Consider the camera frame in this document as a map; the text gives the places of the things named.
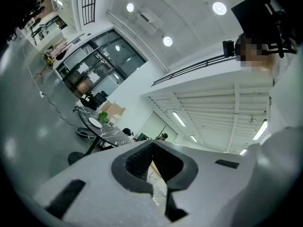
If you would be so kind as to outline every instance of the ceiling light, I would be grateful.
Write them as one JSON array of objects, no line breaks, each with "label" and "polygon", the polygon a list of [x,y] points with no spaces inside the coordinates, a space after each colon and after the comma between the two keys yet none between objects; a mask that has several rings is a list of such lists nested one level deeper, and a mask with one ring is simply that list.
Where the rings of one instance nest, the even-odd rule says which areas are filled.
[{"label": "ceiling light", "polygon": [[132,12],[134,10],[134,5],[132,3],[129,3],[127,6],[127,11]]},{"label": "ceiling light", "polygon": [[166,46],[171,46],[172,45],[172,39],[168,36],[166,36],[164,39],[163,39],[163,43],[166,45]]},{"label": "ceiling light", "polygon": [[186,125],[183,123],[183,121],[179,118],[179,116],[177,115],[177,113],[176,112],[172,112],[174,115],[175,115],[175,117],[179,120],[179,122],[185,127]]},{"label": "ceiling light", "polygon": [[197,140],[194,138],[194,136],[191,135],[190,137],[191,137],[195,142],[197,142]]},{"label": "ceiling light", "polygon": [[221,3],[221,2],[215,2],[213,4],[213,11],[216,13],[216,14],[219,14],[219,15],[224,15],[226,14],[226,6]]},{"label": "ceiling light", "polygon": [[260,129],[258,130],[258,132],[256,133],[255,137],[253,138],[253,140],[258,140],[260,138],[260,136],[264,133],[264,131],[267,129],[267,120],[264,120]]},{"label": "ceiling light", "polygon": [[243,151],[241,151],[240,155],[241,155],[241,156],[244,155],[244,153],[245,153],[246,151],[247,151],[247,150],[244,149]]}]

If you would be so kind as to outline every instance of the round table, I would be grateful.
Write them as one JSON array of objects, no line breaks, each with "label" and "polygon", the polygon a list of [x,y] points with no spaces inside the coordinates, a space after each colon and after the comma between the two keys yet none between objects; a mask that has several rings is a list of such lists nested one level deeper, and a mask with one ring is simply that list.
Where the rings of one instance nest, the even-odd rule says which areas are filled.
[{"label": "round table", "polygon": [[68,163],[70,165],[89,155],[100,140],[111,144],[113,147],[132,143],[128,136],[124,134],[118,127],[110,127],[107,124],[101,124],[102,127],[100,129],[90,123],[89,118],[93,118],[99,122],[99,113],[96,111],[87,107],[80,107],[78,109],[78,114],[82,122],[96,136],[96,138],[85,154],[81,152],[72,152],[69,154]]}]

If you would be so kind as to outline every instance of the green plant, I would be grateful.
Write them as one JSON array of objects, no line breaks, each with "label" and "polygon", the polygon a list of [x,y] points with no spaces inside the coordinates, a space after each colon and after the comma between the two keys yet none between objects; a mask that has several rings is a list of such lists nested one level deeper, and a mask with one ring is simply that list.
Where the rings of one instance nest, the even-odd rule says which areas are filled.
[{"label": "green plant", "polygon": [[99,113],[100,123],[107,123],[109,121],[107,116],[108,116],[107,112]]}]

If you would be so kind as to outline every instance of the black hat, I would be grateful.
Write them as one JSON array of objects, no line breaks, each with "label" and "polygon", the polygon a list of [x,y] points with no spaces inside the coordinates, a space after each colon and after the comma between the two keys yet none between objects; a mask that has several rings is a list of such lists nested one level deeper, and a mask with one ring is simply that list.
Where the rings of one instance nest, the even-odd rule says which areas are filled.
[{"label": "black hat", "polygon": [[167,133],[164,133],[164,134],[161,134],[163,138],[167,139],[168,138],[168,134]]}]

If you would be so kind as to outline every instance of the gray floor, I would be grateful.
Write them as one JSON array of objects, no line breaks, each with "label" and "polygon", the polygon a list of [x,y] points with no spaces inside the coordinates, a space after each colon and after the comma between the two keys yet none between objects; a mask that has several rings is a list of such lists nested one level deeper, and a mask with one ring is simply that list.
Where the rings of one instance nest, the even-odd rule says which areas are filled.
[{"label": "gray floor", "polygon": [[[1,162],[13,186],[32,196],[45,181],[67,168],[68,154],[85,152],[89,142],[76,134],[76,127],[60,118],[56,108],[41,98],[33,75],[45,66],[37,50],[26,39],[0,50]],[[56,104],[62,117],[83,127],[77,112],[77,98],[50,69],[35,79],[40,90]]]}]

